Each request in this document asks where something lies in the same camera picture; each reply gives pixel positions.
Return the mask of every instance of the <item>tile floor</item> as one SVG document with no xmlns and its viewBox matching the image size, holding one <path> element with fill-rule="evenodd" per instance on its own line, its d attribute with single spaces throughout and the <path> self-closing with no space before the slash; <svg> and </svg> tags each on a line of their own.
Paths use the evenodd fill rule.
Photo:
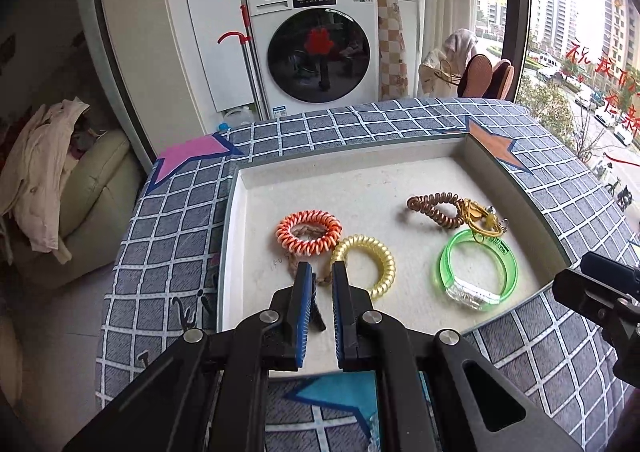
<svg viewBox="0 0 640 452">
<path fill-rule="evenodd" d="M 18 411 L 43 452 L 60 451 L 96 412 L 95 356 L 112 267 L 52 292 L 21 287 L 12 295 L 24 354 Z"/>
</svg>

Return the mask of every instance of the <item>washing machine door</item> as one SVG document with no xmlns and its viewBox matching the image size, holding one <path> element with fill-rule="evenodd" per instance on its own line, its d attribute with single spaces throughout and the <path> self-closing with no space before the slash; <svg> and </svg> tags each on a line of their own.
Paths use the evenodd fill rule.
<svg viewBox="0 0 640 452">
<path fill-rule="evenodd" d="M 358 23 L 330 8 L 305 9 L 277 29 L 267 51 L 273 81 L 309 103 L 349 94 L 369 67 L 369 42 Z"/>
</svg>

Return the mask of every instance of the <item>shoe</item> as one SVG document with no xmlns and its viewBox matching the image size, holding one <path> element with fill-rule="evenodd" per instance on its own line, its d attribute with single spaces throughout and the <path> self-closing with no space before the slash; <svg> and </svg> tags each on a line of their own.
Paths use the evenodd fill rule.
<svg viewBox="0 0 640 452">
<path fill-rule="evenodd" d="M 476 54 L 466 64 L 465 73 L 458 84 L 459 98 L 482 98 L 491 83 L 494 69 L 489 58 Z"/>
<path fill-rule="evenodd" d="M 513 82 L 514 69 L 510 61 L 502 60 L 495 66 L 491 83 L 482 96 L 488 99 L 504 99 L 511 88 Z"/>
</svg>

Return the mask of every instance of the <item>dryer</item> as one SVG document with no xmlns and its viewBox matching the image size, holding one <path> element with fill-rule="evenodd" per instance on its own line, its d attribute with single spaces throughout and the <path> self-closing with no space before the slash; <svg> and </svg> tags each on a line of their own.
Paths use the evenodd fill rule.
<svg viewBox="0 0 640 452">
<path fill-rule="evenodd" d="M 247 0 L 274 117 L 378 98 L 376 0 Z"/>
</svg>

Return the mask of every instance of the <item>checkered tablecloth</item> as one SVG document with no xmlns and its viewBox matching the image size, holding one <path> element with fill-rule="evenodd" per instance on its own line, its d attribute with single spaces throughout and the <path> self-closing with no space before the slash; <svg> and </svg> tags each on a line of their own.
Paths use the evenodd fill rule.
<svg viewBox="0 0 640 452">
<path fill-rule="evenodd" d="M 403 99 L 236 128 L 225 136 L 242 155 L 188 162 L 158 187 L 147 182 L 136 203 L 104 300 L 98 409 L 143 371 L 143 356 L 153 361 L 180 337 L 185 323 L 215 329 L 207 306 L 215 313 L 226 200 L 239 163 L 461 131 L 469 119 L 516 140 L 513 154 L 529 171 L 504 166 L 540 209 L 569 262 L 590 249 L 638 262 L 632 232 L 612 197 L 571 151 L 510 102 Z M 615 354 L 599 329 L 557 304 L 548 287 L 466 338 L 584 448 L 598 450 L 606 442 L 631 388 L 613 377 Z M 301 401 L 307 384 L 270 383 L 267 450 L 366 450 L 369 431 L 361 414 Z"/>
</svg>

